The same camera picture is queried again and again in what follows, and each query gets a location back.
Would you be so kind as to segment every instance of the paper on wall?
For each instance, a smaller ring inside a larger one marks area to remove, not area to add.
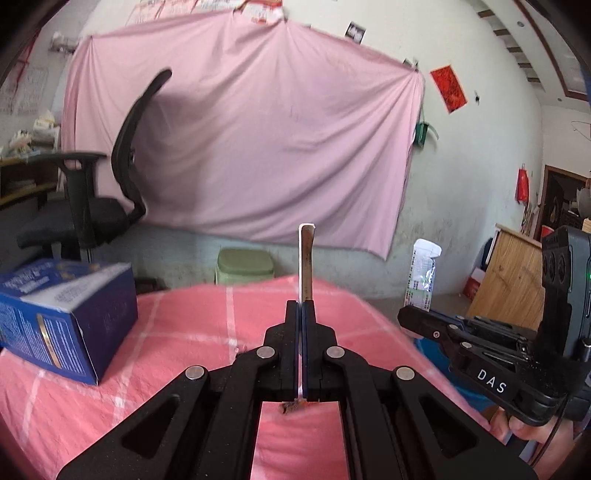
[[[244,0],[198,0],[198,10],[229,10],[241,6]]]
[[[197,0],[166,0],[158,18],[188,15],[193,11]]]
[[[347,32],[345,33],[345,37],[350,38],[357,44],[361,44],[364,35],[365,29],[353,22],[349,24],[349,28],[347,28]]]
[[[140,23],[146,23],[151,22],[152,20],[156,20],[163,7],[164,0],[150,0],[147,2],[141,2],[134,7],[125,25],[137,25]]]
[[[43,90],[47,82],[47,69],[27,67],[14,98],[16,115],[30,115],[39,111]]]
[[[257,23],[274,23],[285,18],[281,2],[248,2],[242,15],[251,17]]]
[[[412,305],[429,311],[433,284],[435,281],[435,258],[441,255],[441,247],[420,238],[414,244],[413,260],[410,264],[408,286],[404,305]]]

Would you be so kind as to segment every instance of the poster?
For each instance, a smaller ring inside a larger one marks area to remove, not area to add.
[[[282,2],[265,0],[248,2],[242,10],[242,15],[252,18],[257,23],[274,23],[285,18]]]
[[[140,2],[134,7],[125,25],[137,25],[140,23],[146,23],[151,22],[152,20],[156,20],[163,7],[164,0],[150,0]]]
[[[243,3],[244,0],[198,0],[196,8],[199,10],[233,10]]]
[[[363,40],[363,36],[365,35],[365,29],[360,27],[359,25],[354,24],[351,22],[349,24],[349,28],[347,29],[347,33],[345,37],[350,38],[355,43],[360,44]]]
[[[160,11],[158,18],[176,17],[178,15],[188,15],[193,11],[197,0],[165,0],[164,6]]]
[[[449,113],[455,112],[468,103],[451,65],[433,70],[431,76],[441,92]]]

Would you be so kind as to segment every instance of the plastic bag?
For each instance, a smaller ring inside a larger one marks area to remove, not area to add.
[[[516,200],[525,204],[530,202],[530,180],[527,177],[525,164],[523,164],[519,169],[519,175],[517,177]]]

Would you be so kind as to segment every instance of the camera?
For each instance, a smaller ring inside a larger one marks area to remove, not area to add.
[[[562,227],[542,242],[544,313],[538,331],[415,307],[401,326],[435,339],[450,369],[524,423],[541,426],[591,410],[591,235]]]

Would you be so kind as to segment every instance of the doorway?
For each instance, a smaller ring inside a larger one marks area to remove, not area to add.
[[[544,187],[540,202],[540,214],[535,227],[535,240],[540,240],[542,226],[548,226],[554,230],[570,225],[581,229],[583,218],[576,207],[577,191],[584,189],[588,181],[571,171],[561,168],[545,166]]]

